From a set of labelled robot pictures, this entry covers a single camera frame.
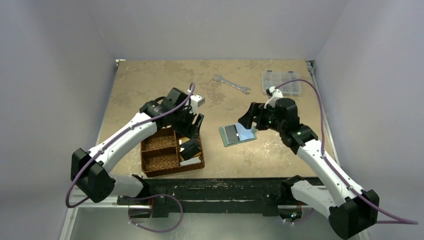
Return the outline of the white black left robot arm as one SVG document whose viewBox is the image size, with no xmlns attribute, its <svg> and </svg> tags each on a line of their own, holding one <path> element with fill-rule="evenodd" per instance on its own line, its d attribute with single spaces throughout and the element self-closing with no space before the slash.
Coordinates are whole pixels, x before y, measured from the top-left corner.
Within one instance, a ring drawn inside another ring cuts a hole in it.
<svg viewBox="0 0 424 240">
<path fill-rule="evenodd" d="M 111 172 L 135 146 L 166 127 L 189 139 L 198 138 L 204 119 L 198 109 L 205 98 L 194 90 L 194 84 L 187 92 L 174 87 L 167 96 L 146 102 L 126 125 L 102 143 L 89 150 L 78 148 L 71 156 L 72 185 L 94 203 L 109 196 L 127 197 L 138 205 L 146 203 L 150 186 L 142 177 Z"/>
</svg>

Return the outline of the teal leather card holder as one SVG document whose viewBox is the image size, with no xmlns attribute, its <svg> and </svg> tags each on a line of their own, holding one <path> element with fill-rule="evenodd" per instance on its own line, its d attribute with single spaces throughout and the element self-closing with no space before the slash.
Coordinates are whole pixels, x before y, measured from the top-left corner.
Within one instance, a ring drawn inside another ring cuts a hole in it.
<svg viewBox="0 0 424 240">
<path fill-rule="evenodd" d="M 253 141 L 257 139 L 254 128 L 246 129 L 240 123 L 221 126 L 218 128 L 224 147 Z"/>
</svg>

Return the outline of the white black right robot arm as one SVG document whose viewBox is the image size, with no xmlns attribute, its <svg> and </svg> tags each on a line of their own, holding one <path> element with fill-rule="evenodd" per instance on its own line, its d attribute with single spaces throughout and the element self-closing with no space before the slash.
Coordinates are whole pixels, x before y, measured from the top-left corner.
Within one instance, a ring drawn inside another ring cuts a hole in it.
<svg viewBox="0 0 424 240">
<path fill-rule="evenodd" d="M 379 195 L 350 179 L 327 156 L 316 133 L 300 122 L 294 100 L 253 102 L 238 123 L 246 129 L 255 123 L 259 131 L 278 132 L 282 143 L 302 159 L 326 187 L 320 190 L 299 176 L 292 177 L 282 184 L 280 196 L 284 202 L 292 204 L 297 200 L 311 206 L 328 219 L 332 230 L 343 240 L 377 223 L 378 211 L 373 206 L 379 206 Z"/>
</svg>

